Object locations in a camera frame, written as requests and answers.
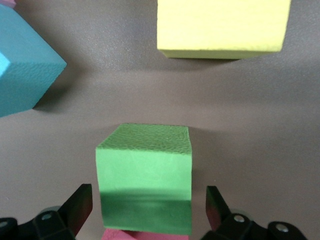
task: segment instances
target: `foam block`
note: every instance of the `foam block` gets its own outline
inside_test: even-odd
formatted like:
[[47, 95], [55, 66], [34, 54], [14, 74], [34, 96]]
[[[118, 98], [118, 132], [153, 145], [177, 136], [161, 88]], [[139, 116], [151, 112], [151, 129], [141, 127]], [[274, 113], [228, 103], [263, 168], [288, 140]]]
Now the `foam block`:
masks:
[[96, 168], [106, 228], [191, 234], [188, 127], [122, 124], [96, 148]]
[[12, 9], [16, 6], [15, 0], [0, 0], [0, 4], [5, 5]]
[[0, 16], [2, 117], [32, 109], [67, 64], [13, 9]]
[[106, 229], [101, 240], [189, 240], [189, 236]]
[[291, 0], [158, 0], [168, 58], [244, 59], [282, 49]]

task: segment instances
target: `metal bolt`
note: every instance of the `metal bolt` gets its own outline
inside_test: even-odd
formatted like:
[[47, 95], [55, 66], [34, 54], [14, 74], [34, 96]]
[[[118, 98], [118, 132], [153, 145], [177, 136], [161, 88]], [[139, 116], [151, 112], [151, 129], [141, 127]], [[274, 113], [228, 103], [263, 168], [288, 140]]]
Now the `metal bolt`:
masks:
[[275, 225], [275, 227], [276, 227], [276, 229], [278, 229], [280, 232], [283, 232], [283, 233], [289, 232], [289, 229], [288, 229], [285, 225], [283, 225], [283, 224], [281, 224], [281, 223], [278, 223], [277, 225]]
[[48, 213], [48, 214], [45, 214], [45, 215], [43, 215], [42, 216], [42, 220], [47, 220], [47, 219], [49, 219], [49, 218], [51, 218], [52, 216], [51, 216], [51, 213]]
[[234, 218], [233, 218], [235, 221], [237, 221], [238, 223], [244, 223], [245, 222], [245, 219], [243, 216], [240, 216], [240, 215], [235, 215]]
[[2, 222], [0, 222], [0, 228], [3, 228], [3, 227], [5, 227], [5, 226], [7, 226], [8, 225], [8, 222], [7, 221], [2, 221]]

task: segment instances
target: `gray table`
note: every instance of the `gray table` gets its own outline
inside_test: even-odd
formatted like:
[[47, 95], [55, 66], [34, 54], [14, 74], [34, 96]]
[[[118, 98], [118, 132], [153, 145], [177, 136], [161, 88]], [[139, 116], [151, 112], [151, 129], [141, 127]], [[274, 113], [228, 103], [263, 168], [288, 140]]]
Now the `gray table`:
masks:
[[28, 0], [16, 11], [67, 68], [33, 110], [0, 118], [0, 216], [23, 223], [92, 183], [78, 240], [104, 232], [95, 147], [121, 123], [190, 126], [193, 234], [206, 185], [260, 225], [320, 239], [320, 4], [292, 0], [283, 50], [226, 61], [166, 59], [155, 0]]

